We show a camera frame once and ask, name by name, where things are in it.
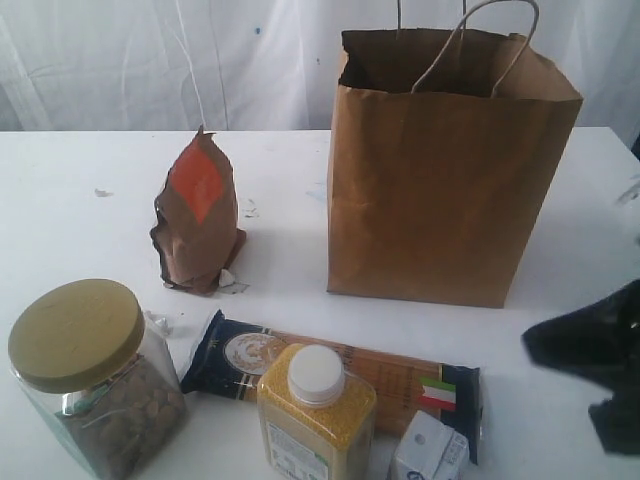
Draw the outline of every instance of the small brown paper bag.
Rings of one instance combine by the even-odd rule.
[[[504,305],[582,97],[529,38],[462,38],[497,1],[453,31],[343,32],[329,291]]]
[[[155,200],[151,230],[161,276],[170,288],[207,294],[246,240],[238,230],[233,169],[202,127],[175,161]]]

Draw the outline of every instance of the black plastic bag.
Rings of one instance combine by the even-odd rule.
[[[605,451],[640,455],[640,280],[522,335],[533,363],[614,391],[589,415]]]

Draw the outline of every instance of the white backdrop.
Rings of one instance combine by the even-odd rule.
[[[631,145],[640,2],[538,2],[533,47],[585,96],[579,124]],[[403,23],[451,27],[461,3],[404,0]],[[514,2],[470,25],[524,33],[530,18]],[[329,128],[340,31],[395,19],[395,0],[0,0],[0,130]]]

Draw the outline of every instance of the glass jar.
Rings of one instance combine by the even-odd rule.
[[[369,463],[376,392],[320,345],[288,346],[258,383],[267,460],[289,478],[359,480]]]
[[[167,344],[119,283],[80,280],[40,297],[13,326],[9,357],[58,440],[99,479],[137,472],[185,417]]]

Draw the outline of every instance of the gold lid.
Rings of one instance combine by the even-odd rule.
[[[111,280],[80,280],[43,295],[20,315],[9,336],[9,358],[34,388],[76,392],[122,368],[143,334],[131,290]]]

